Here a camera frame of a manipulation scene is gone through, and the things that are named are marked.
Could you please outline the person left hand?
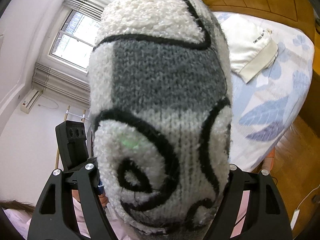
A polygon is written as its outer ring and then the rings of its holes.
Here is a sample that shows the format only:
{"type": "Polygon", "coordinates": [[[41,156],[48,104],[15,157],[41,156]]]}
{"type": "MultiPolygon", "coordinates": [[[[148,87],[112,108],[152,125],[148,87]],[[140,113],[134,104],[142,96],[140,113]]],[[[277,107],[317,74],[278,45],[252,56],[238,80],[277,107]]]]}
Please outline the person left hand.
{"type": "Polygon", "coordinates": [[[108,204],[108,198],[106,196],[106,193],[105,193],[105,190],[104,190],[104,186],[103,186],[101,181],[99,181],[97,189],[98,189],[98,193],[99,193],[98,197],[99,197],[99,200],[101,202],[101,205],[102,205],[102,207],[106,207],[107,204],[108,204]]]}

